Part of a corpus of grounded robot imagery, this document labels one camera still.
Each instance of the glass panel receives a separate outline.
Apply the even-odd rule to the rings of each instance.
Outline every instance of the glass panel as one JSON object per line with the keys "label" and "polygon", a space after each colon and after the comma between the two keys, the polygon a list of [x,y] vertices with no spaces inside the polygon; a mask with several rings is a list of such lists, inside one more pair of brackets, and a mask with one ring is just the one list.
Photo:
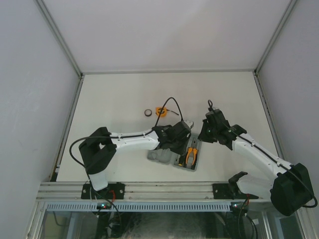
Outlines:
{"label": "glass panel", "polygon": [[303,239],[297,214],[285,217],[279,212],[267,213],[269,226],[274,239]]}
{"label": "glass panel", "polygon": [[[106,238],[239,238],[238,217],[214,212],[46,212],[39,239],[106,239]],[[259,212],[249,212],[261,235],[263,224]],[[242,239],[256,238],[251,222],[239,220]]]}
{"label": "glass panel", "polygon": [[46,212],[39,239],[94,239],[98,218],[87,212]]}

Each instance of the gray tray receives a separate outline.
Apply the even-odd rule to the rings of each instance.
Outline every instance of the gray tray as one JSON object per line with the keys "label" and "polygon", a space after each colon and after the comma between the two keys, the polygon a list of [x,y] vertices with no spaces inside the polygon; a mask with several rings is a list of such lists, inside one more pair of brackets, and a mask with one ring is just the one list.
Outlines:
{"label": "gray tray", "polygon": [[180,155],[173,153],[169,149],[150,150],[148,152],[147,158],[148,158],[148,160],[153,161],[153,162],[162,163],[162,164],[172,164],[174,167],[194,172],[194,171],[196,171],[197,166],[199,164],[199,160],[200,160],[199,155],[200,155],[201,141],[199,141],[197,138],[198,138],[198,134],[192,133],[192,135],[189,138],[187,148],[186,148],[186,149],[188,149],[191,146],[192,142],[194,140],[197,140],[196,148],[197,148],[198,152],[197,152],[197,161],[196,161],[196,165],[195,165],[194,169],[191,169],[191,163],[192,163],[191,157],[188,159],[188,164],[186,165],[186,167],[179,166],[178,162],[179,162]]}

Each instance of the white table surface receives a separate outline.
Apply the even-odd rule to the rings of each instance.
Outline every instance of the white table surface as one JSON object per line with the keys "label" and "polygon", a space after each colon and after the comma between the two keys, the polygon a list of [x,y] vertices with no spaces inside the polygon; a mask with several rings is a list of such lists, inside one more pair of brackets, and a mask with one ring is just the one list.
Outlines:
{"label": "white table surface", "polygon": [[[239,124],[255,140],[276,153],[266,115],[252,72],[214,73],[149,73],[86,75],[62,157],[57,181],[86,181],[84,168],[69,155],[70,144],[106,126],[110,132],[138,132],[151,128],[156,121],[155,107],[173,96],[186,120],[194,121],[192,129],[200,133],[202,120],[208,112],[207,100],[220,108],[231,125]],[[174,101],[167,108],[177,112]],[[146,117],[145,109],[153,115]],[[168,112],[159,125],[178,122]],[[73,148],[80,160],[78,144]],[[265,175],[247,159],[218,143],[203,143],[195,172],[172,165],[151,162],[147,151],[116,154],[107,167],[110,182],[186,182],[227,181],[240,171],[253,176]]]}

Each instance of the orange wire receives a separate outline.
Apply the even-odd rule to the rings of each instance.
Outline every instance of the orange wire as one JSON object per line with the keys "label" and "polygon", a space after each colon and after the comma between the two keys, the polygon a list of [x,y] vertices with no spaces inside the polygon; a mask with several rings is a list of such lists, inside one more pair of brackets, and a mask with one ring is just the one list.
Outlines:
{"label": "orange wire", "polygon": [[114,192],[114,190],[110,190],[110,193],[113,194],[113,199],[112,199],[112,203],[113,203],[115,201],[115,192]]}
{"label": "orange wire", "polygon": [[249,205],[249,201],[250,201],[250,195],[249,194],[247,194],[247,198],[248,198],[248,201],[247,201],[247,204],[246,205]]}

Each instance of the white wall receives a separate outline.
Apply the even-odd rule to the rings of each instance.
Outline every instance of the white wall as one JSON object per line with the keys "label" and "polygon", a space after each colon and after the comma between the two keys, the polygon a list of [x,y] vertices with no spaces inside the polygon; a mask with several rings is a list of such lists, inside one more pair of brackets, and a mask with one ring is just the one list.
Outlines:
{"label": "white wall", "polygon": [[254,69],[290,0],[45,0],[83,72]]}
{"label": "white wall", "polygon": [[[319,197],[319,1],[303,0],[260,78],[287,160],[304,164]],[[319,208],[315,209],[319,220]]]}
{"label": "white wall", "polygon": [[19,239],[78,79],[32,0],[1,0],[0,29],[0,237]]}

